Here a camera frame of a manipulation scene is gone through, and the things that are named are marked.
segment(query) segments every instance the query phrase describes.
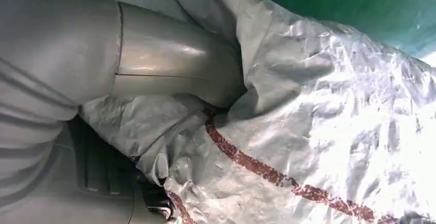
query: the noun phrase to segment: gray cover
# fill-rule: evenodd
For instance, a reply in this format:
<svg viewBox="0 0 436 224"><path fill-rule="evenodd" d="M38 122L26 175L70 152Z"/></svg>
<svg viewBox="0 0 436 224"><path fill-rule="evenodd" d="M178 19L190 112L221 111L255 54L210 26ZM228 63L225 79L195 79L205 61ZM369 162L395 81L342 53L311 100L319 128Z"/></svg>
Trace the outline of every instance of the gray cover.
<svg viewBox="0 0 436 224"><path fill-rule="evenodd" d="M82 115L167 178L184 223L434 220L433 68L269 0L177 1L241 45L248 92L214 118L189 97L107 97Z"/></svg>

